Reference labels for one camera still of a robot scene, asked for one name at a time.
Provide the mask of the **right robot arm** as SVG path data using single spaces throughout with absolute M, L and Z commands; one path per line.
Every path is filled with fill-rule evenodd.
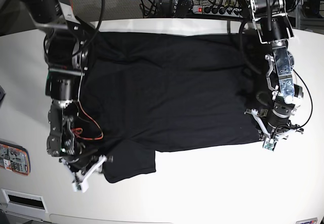
M 87 141 L 101 140 L 103 135 L 83 137 L 82 130 L 75 126 L 79 115 L 84 113 L 81 86 L 89 68 L 91 44 L 100 26 L 77 18 L 72 0 L 22 1 L 35 26 L 46 35 L 43 42 L 48 66 L 45 94 L 52 100 L 47 152 L 59 159 L 72 175 L 74 187 L 82 190 L 91 174 L 100 172 L 107 160 L 95 147 L 86 145 Z

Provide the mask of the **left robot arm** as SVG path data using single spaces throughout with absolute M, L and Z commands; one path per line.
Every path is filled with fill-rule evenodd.
M 303 87 L 294 83 L 295 63 L 288 51 L 288 41 L 294 37 L 286 10 L 286 0 L 245 0 L 249 16 L 244 18 L 239 28 L 239 49 L 248 67 L 257 75 L 265 75 L 266 88 L 255 94 L 259 108 L 246 109 L 258 124 L 263 148 L 274 151 L 280 140 L 286 140 L 292 133 L 304 133 L 303 124 L 292 124 L 290 117 L 295 115 L 304 97 Z M 244 52 L 243 30 L 251 22 L 260 43 L 269 46 L 265 54 L 266 65 L 258 68 Z

